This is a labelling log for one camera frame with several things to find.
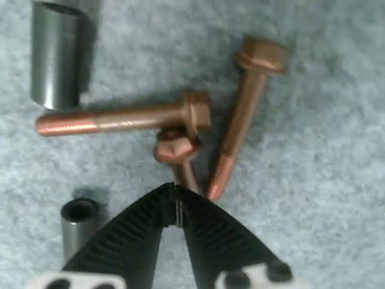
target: metal sleeve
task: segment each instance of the metal sleeve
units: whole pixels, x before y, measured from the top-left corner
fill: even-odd
[[[63,5],[34,2],[31,99],[51,110],[79,103],[79,61],[85,14]]]
[[[90,199],[75,199],[61,209],[61,232],[65,263],[100,228],[102,212]]]

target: bolt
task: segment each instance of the bolt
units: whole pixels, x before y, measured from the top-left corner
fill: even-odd
[[[251,36],[245,38],[241,50],[236,54],[236,61],[246,71],[238,91],[238,102],[209,183],[209,200],[217,200],[224,193],[235,166],[236,154],[245,140],[254,111],[267,85],[268,75],[286,73],[283,67],[284,57],[282,45]]]
[[[199,130],[210,129],[208,95],[202,92],[185,92],[183,98],[181,104],[48,114],[36,120],[36,129],[42,136],[54,136],[184,126],[190,137],[195,137]]]
[[[156,136],[154,157],[159,163],[171,164],[175,183],[201,194],[191,160],[200,149],[199,138],[190,139],[184,129],[163,129]]]

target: bolt shank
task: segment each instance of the bolt shank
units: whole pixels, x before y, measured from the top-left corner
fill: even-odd
[[[238,102],[227,130],[222,153],[235,155],[243,144],[253,121],[254,112],[268,82],[268,76],[259,71],[247,71],[241,81]]]
[[[188,188],[190,191],[194,191],[197,194],[201,194],[194,174],[193,165],[190,161],[174,164],[171,167],[173,169],[175,183]]]

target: hex bolt head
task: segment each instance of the hex bolt head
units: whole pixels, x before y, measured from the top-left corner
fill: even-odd
[[[236,62],[246,70],[285,74],[285,47],[267,39],[247,36],[235,54]]]
[[[188,135],[195,137],[199,131],[210,130],[211,100],[207,93],[187,91],[183,94],[183,98],[182,114]]]
[[[224,278],[224,287],[226,289],[249,289],[251,282],[249,277],[242,270],[232,270],[227,272]]]
[[[278,259],[267,262],[266,265],[266,275],[271,282],[288,282],[293,278],[290,267]]]
[[[157,162],[171,164],[177,184],[200,194],[191,164],[200,147],[200,140],[197,137],[191,140],[185,129],[163,129],[157,135],[153,154]]]
[[[285,73],[285,50],[282,45],[269,40],[246,37],[235,58],[245,69],[245,73],[239,87],[238,101],[206,192],[209,200],[217,200],[224,193],[235,167],[236,154],[246,138],[254,111],[268,82],[268,75]]]

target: hole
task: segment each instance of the hole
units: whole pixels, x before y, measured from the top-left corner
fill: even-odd
[[[100,284],[100,285],[96,286],[94,289],[115,289],[115,286],[113,286],[111,284],[104,283],[104,284]]]
[[[69,289],[70,286],[71,283],[67,279],[57,279],[48,284],[46,289]]]
[[[249,289],[251,287],[250,279],[242,270],[227,272],[224,284],[226,289]]]
[[[82,222],[97,215],[98,206],[93,200],[76,199],[63,207],[62,216],[70,222]]]

